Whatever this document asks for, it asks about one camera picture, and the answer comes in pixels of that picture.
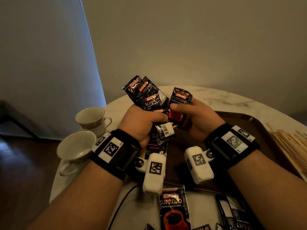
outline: forearm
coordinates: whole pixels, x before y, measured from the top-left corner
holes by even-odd
[[[121,187],[120,179],[91,161],[28,229],[106,229]]]
[[[254,151],[228,170],[264,228],[305,229],[307,184]]]

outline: black chair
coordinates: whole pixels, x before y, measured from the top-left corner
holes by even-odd
[[[19,123],[16,119],[14,119],[12,116],[10,116],[6,110],[5,110],[5,102],[0,100],[0,124],[7,122],[7,121],[12,121],[15,123],[18,127],[20,127],[22,130],[24,130],[26,133],[31,135],[34,139],[39,139],[37,135],[35,135],[32,131],[30,131],[28,128],[26,128],[24,125]]]

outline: cord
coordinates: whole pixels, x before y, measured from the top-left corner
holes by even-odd
[[[114,221],[114,219],[115,219],[115,217],[116,217],[116,215],[117,215],[117,213],[118,213],[120,207],[122,206],[123,202],[125,201],[126,197],[131,193],[132,190],[134,190],[134,188],[137,188],[137,187],[140,187],[140,185],[135,185],[134,187],[132,187],[132,188],[128,191],[128,193],[125,195],[125,197],[122,199],[120,205],[118,206],[118,208],[117,208],[117,210],[116,210],[116,212],[115,212],[115,214],[114,214],[114,216],[113,216],[113,218],[112,218],[112,220],[111,220],[111,223],[110,223],[110,225],[109,225],[108,230],[111,229],[112,224],[113,224],[113,221]]]

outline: marble tabletop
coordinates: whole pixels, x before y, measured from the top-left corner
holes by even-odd
[[[258,119],[267,130],[270,129],[266,123],[269,123],[276,129],[283,129],[290,133],[295,133],[296,130],[307,132],[306,126],[291,117],[269,106],[233,93],[189,85],[161,86],[159,89],[166,96],[170,97],[174,87],[183,88],[191,92],[193,97],[208,104],[215,111],[236,112],[253,116]],[[107,128],[108,132],[117,128],[125,112],[132,104],[133,103],[129,97],[125,95],[104,107],[106,111],[105,116],[110,116],[113,119],[113,122]],[[64,163],[65,162],[62,160],[59,164],[51,190],[50,202],[55,199],[78,174],[76,173],[71,176],[61,177],[59,175],[59,170]],[[87,162],[77,166],[79,172],[86,164]],[[124,181],[117,206],[128,190],[134,185],[135,183],[131,182],[129,179]],[[205,224],[210,224],[211,228],[215,229],[216,223],[222,223],[213,193],[196,193],[187,191],[187,201],[192,229]],[[144,229],[147,223],[151,224],[156,230],[160,229],[160,216],[157,199],[142,193],[141,189],[135,189],[127,197],[124,205],[118,212],[112,229]]]

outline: hand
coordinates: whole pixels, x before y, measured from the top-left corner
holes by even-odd
[[[133,136],[145,148],[149,141],[148,133],[155,122],[165,122],[166,114],[154,111],[144,111],[136,105],[132,105],[119,124],[119,129]]]
[[[170,108],[176,112],[187,114],[187,120],[192,121],[188,132],[200,142],[203,142],[211,132],[225,123],[210,106],[195,98],[192,99],[191,105],[172,103]]]

